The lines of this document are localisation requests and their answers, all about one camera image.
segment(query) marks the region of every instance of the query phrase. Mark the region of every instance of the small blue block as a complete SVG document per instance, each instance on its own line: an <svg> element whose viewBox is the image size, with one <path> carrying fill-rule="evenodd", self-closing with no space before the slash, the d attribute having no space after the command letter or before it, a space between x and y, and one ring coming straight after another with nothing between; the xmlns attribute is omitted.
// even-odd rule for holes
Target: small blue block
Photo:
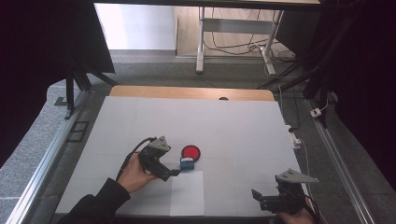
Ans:
<svg viewBox="0 0 396 224"><path fill-rule="evenodd" d="M194 159L191 157L180 158L180 170L193 170Z"/></svg>

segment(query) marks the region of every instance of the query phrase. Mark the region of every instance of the metal pole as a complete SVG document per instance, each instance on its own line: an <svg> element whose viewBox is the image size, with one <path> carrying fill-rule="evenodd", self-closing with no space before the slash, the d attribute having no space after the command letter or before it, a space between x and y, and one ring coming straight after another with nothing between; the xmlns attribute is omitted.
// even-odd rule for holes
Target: metal pole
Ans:
<svg viewBox="0 0 396 224"><path fill-rule="evenodd" d="M268 75L270 75L270 76L273 76L273 75L276 74L274 66L273 66L273 64L271 62L271 58L270 58L269 52L271 50L271 45L272 45L272 43L274 41L275 34L276 34L276 31L277 31L277 27L279 25L279 21L280 21L280 17L282 16L282 13L283 13L283 11L278 11L277 12L276 18L275 18L275 20L273 22L273 26L272 26L271 32L270 32L270 34L268 36L268 42L265 45L264 49L261 48L262 57L264 58L265 66L267 67Z"/></svg>
<svg viewBox="0 0 396 224"><path fill-rule="evenodd" d="M199 7L199 43L198 43L197 67L196 67L196 73L198 74L204 72L204 21L205 21L205 8Z"/></svg>

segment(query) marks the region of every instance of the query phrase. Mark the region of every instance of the electrical outlet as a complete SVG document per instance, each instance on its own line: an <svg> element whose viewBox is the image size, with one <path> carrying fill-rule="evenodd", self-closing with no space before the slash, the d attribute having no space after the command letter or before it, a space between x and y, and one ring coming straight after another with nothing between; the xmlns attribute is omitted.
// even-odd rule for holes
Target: electrical outlet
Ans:
<svg viewBox="0 0 396 224"><path fill-rule="evenodd" d="M285 126L286 126L286 130L288 130L288 133L289 133L289 135L290 135L291 146L292 146L294 149L300 148L300 147L301 147L301 146L300 146L301 140L298 139L298 138L296 137L296 135L294 134L294 132L290 132L290 131L289 131L289 129L291 128L290 125L285 125Z"/></svg>
<svg viewBox="0 0 396 224"><path fill-rule="evenodd" d="M320 115L321 115L321 111L318 108L311 110L311 116L312 117L317 118Z"/></svg>

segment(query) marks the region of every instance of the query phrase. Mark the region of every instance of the table leg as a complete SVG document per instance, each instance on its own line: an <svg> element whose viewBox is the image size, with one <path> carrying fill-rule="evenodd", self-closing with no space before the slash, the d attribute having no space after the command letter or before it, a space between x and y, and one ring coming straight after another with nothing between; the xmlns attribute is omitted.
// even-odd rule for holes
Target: table leg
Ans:
<svg viewBox="0 0 396 224"><path fill-rule="evenodd" d="M202 74L204 72L204 21L205 8L199 7L199 44L197 52L197 67L196 73Z"/></svg>
<svg viewBox="0 0 396 224"><path fill-rule="evenodd" d="M272 29L271 29L271 33L268 36L268 42L265 45L265 48L261 48L262 51L262 57L264 58L265 61L265 66L267 67L267 71L268 71L268 75L273 76L276 74L274 66L271 62L271 58L270 58L270 50L271 50L271 45L274 41L275 38L275 34L276 34L276 30L277 30L277 26L279 25L279 21L280 21L280 17L282 16L283 10L282 11L278 11L276 18L274 20Z"/></svg>
<svg viewBox="0 0 396 224"><path fill-rule="evenodd" d="M73 70L71 66L69 66L66 71L66 102L67 102L67 114L65 119L70 119L75 109L74 79L73 79Z"/></svg>

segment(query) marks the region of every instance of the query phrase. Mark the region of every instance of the metal frame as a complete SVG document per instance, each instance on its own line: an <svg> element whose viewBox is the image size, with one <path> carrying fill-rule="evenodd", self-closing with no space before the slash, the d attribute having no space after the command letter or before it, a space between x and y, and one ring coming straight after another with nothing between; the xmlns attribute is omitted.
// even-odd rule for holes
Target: metal frame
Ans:
<svg viewBox="0 0 396 224"><path fill-rule="evenodd" d="M199 43L197 51L196 73L204 72L204 32L234 33L234 34L257 34L268 35L268 42L265 48L261 48L262 57L268 75L274 76L276 71L269 55L274 41L277 27L283 11L278 11L274 21L244 21L205 18L205 8L199 7Z"/></svg>
<svg viewBox="0 0 396 224"><path fill-rule="evenodd" d="M25 219L31 205L35 200L35 196L40 190L42 183L46 179L47 174L49 173L52 164L54 163L56 157L58 156L58 153L60 152L68 133L73 127L73 124L76 121L77 117L82 112L83 107L85 106L87 100L88 100L88 93L82 91L76 101L77 106L75 113L73 113L70 119L65 119L61 124L58 132L55 134L55 137L52 139L49 148L44 154L43 159L38 164L35 173L33 174L25 190L23 191L23 194L21 195L20 199L18 200L17 204L12 210L12 213L6 222L7 224L22 223L23 220Z"/></svg>
<svg viewBox="0 0 396 224"><path fill-rule="evenodd" d="M311 104L309 104L308 100L305 100L306 107L309 111L313 109ZM344 163L343 158L341 157L340 152L338 151L337 146L332 140L332 136L329 131L323 128L323 125L320 123L318 119L314 119L315 126L318 129L318 133L329 153L330 158L332 159L332 164L335 167L335 170L338 173L338 176L341 179L341 182L344 185L346 193L349 195L352 205L356 210L356 214L358 215L361 223L365 224L374 224L374 218L368 208L366 202L361 196L361 191L356 186L355 181L353 180L351 174L349 173L346 164Z"/></svg>

